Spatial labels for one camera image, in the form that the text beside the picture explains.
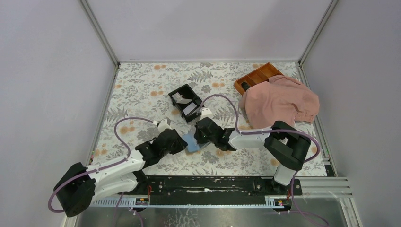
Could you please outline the blue credit card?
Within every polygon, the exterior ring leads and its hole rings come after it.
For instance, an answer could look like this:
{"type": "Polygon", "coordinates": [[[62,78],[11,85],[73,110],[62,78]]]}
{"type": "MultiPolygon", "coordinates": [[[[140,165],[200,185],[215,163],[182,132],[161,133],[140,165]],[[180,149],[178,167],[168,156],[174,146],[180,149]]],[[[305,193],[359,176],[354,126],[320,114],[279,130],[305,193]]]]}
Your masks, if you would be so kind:
{"type": "Polygon", "coordinates": [[[197,140],[194,138],[193,133],[187,133],[183,135],[182,139],[187,143],[187,147],[185,149],[187,153],[195,153],[201,151],[210,144],[210,142],[199,144],[197,140]]]}

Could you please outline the black card holder box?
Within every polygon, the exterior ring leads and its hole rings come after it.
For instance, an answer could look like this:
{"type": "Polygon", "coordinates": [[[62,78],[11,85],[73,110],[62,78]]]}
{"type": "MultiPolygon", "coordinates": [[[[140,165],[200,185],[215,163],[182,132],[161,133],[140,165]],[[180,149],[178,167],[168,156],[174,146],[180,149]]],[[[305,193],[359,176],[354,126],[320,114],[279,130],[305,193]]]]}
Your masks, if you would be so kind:
{"type": "Polygon", "coordinates": [[[173,106],[175,106],[180,115],[187,123],[201,115],[199,108],[201,107],[202,99],[188,85],[184,84],[179,88],[168,93],[173,106]]]}

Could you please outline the stack of cards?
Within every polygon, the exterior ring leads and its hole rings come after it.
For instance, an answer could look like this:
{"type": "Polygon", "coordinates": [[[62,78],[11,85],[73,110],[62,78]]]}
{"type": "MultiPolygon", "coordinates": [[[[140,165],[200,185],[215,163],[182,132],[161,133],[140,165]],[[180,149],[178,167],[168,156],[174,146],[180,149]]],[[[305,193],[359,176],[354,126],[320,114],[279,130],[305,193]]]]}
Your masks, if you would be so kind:
{"type": "Polygon", "coordinates": [[[192,99],[183,98],[178,92],[173,94],[172,98],[185,116],[191,115],[197,108],[197,105],[192,99]]]}

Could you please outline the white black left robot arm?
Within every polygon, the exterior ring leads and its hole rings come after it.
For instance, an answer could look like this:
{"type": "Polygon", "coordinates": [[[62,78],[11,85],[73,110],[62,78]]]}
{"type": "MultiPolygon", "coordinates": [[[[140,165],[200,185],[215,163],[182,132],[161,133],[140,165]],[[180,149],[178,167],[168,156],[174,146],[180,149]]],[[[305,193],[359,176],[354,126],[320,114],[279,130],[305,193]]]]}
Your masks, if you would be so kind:
{"type": "Polygon", "coordinates": [[[52,201],[57,198],[67,217],[73,217],[99,199],[133,192],[147,194],[148,178],[143,169],[157,164],[165,155],[184,151],[187,142],[176,130],[165,129],[156,138],[146,141],[122,156],[98,165],[73,164],[53,189],[48,201],[50,211],[56,213],[52,201]]]}

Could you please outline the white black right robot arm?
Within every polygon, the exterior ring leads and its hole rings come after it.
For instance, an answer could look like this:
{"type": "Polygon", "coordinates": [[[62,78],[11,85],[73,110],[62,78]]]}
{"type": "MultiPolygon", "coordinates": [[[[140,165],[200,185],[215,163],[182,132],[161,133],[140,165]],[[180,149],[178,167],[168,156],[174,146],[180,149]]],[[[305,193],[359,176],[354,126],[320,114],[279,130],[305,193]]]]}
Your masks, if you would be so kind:
{"type": "Polygon", "coordinates": [[[194,139],[198,147],[213,144],[222,151],[245,148],[267,150],[279,162],[271,182],[273,192],[278,195],[290,189],[292,178],[302,169],[312,143],[312,137],[283,121],[275,121],[264,129],[240,131],[222,128],[208,117],[196,122],[194,139]]]}

